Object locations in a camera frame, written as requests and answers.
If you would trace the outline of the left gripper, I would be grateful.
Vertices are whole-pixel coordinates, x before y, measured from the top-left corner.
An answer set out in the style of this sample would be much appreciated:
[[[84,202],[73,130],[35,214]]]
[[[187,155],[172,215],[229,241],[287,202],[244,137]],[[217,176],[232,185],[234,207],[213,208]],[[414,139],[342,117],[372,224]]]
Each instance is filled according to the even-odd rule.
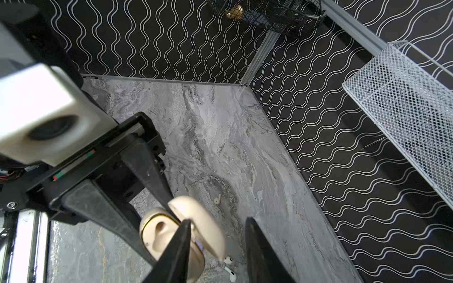
[[[152,120],[136,113],[61,165],[40,165],[2,183],[1,212],[34,209],[70,225],[94,222],[155,265],[139,236],[140,216],[132,205],[122,203],[146,188],[170,216],[175,215],[168,205],[174,197],[163,170],[165,153]]]

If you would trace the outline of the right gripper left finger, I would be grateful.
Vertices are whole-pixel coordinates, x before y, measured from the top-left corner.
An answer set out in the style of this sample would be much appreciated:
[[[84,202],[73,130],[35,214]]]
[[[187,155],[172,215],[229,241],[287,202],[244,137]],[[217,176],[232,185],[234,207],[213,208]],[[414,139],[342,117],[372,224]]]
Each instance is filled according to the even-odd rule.
[[[185,283],[191,242],[191,221],[176,224],[172,219],[152,219],[142,231],[142,240],[159,259],[144,283]]]

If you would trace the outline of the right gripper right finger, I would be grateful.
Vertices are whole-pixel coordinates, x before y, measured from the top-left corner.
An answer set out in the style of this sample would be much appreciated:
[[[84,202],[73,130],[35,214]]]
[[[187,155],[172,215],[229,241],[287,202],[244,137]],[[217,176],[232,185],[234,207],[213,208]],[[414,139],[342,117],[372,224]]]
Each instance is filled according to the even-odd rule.
[[[252,217],[248,217],[245,222],[245,247],[249,282],[295,282]]]

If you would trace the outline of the beige earbud charging case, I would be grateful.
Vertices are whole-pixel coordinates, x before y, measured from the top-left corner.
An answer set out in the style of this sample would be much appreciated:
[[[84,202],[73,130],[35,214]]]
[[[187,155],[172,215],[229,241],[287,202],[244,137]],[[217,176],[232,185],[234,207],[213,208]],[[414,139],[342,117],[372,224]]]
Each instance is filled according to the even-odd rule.
[[[140,239],[156,260],[144,282],[195,283],[204,272],[204,251],[224,260],[224,233],[194,198],[179,196],[168,206],[170,211],[156,208],[147,212],[140,223]]]

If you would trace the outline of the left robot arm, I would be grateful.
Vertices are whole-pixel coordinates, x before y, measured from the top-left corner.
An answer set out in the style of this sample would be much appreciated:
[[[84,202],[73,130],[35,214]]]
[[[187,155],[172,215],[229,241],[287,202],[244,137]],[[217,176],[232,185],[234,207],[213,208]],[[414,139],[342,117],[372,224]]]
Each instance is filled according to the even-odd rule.
[[[162,138],[145,113],[115,121],[82,84],[35,5],[1,5],[1,211],[94,222],[162,266],[172,242],[153,255],[148,220],[130,204],[147,189],[175,219]]]

